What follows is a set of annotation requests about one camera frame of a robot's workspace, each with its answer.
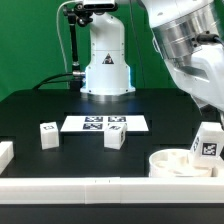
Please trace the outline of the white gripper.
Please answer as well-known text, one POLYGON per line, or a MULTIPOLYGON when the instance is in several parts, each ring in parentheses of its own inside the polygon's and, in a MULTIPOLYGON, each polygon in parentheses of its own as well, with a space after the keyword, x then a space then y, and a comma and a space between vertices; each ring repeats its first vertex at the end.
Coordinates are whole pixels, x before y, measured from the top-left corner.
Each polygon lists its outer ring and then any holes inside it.
POLYGON ((199 107, 211 105, 224 112, 224 48, 220 44, 203 45, 192 55, 165 64, 177 87, 199 107))

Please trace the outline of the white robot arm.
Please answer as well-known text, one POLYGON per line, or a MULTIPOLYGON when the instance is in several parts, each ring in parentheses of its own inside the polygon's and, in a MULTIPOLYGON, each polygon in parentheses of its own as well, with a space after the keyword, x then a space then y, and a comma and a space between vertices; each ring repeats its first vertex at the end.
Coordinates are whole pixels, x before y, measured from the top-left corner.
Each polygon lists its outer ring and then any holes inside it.
POLYGON ((224 46, 214 0, 81 0, 90 58, 81 93, 97 99, 136 91, 157 52, 176 87, 200 108, 224 112, 224 46))

